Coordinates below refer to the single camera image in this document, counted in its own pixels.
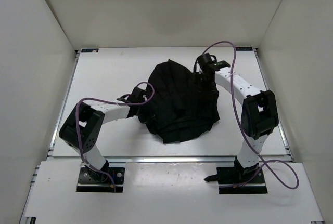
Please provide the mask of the black skirt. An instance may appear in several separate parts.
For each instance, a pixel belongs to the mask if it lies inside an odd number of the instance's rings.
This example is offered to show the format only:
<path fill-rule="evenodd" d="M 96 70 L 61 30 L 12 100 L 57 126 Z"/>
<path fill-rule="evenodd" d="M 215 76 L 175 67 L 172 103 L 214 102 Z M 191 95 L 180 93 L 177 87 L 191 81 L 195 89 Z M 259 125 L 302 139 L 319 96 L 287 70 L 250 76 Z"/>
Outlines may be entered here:
<path fill-rule="evenodd" d="M 201 93 L 195 84 L 195 74 L 173 61 L 155 66 L 148 82 L 147 97 L 156 115 L 156 123 L 146 125 L 163 143 L 193 140 L 210 131 L 219 121 L 217 109 L 219 91 Z"/>

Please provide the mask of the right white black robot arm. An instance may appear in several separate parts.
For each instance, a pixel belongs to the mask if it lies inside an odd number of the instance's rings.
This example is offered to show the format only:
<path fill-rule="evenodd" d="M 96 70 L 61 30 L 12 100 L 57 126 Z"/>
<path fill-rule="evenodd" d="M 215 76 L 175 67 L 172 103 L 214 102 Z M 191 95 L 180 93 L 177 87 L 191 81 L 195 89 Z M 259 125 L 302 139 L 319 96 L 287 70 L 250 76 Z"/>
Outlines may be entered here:
<path fill-rule="evenodd" d="M 275 95 L 271 90 L 260 90 L 240 75 L 232 72 L 225 61 L 209 62 L 200 66 L 199 76 L 202 85 L 216 83 L 232 95 L 232 99 L 242 106 L 241 118 L 238 120 L 244 136 L 242 147 L 235 157 L 233 176 L 238 182 L 246 182 L 259 166 L 258 155 L 262 147 L 278 125 L 278 113 Z"/>

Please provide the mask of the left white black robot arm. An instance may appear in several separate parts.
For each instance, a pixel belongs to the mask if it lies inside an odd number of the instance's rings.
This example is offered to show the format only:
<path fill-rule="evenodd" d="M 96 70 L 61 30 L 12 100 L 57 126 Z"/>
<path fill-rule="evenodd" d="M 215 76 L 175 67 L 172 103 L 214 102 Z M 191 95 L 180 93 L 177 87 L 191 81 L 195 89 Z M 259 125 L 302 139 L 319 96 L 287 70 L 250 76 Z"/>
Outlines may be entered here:
<path fill-rule="evenodd" d="M 79 101 L 63 123 L 59 137 L 80 155 L 96 181 L 104 181 L 109 176 L 109 163 L 96 145 L 101 127 L 112 121 L 138 115 L 141 106 L 147 103 L 110 102 L 89 105 Z"/>

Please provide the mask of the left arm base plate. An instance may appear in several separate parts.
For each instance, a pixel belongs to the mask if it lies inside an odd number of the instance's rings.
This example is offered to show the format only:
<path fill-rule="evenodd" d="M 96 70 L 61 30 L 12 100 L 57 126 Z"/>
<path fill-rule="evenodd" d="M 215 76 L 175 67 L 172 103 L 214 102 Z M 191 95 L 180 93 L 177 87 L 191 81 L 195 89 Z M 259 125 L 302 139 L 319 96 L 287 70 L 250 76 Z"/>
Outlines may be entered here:
<path fill-rule="evenodd" d="M 109 167 L 108 174 L 113 179 L 82 165 L 80 168 L 76 192 L 122 193 L 125 167 Z"/>

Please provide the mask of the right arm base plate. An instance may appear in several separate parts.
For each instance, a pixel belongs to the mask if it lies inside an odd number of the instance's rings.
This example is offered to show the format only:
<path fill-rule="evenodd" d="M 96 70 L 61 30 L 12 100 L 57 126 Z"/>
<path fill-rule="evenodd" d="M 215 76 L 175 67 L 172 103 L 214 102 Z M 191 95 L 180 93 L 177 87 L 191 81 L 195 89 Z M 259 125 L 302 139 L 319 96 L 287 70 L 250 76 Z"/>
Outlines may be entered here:
<path fill-rule="evenodd" d="M 218 182 L 220 195 L 267 194 L 267 186 L 262 172 L 241 176 L 235 167 L 217 167 L 216 174 L 204 179 L 205 182 Z"/>

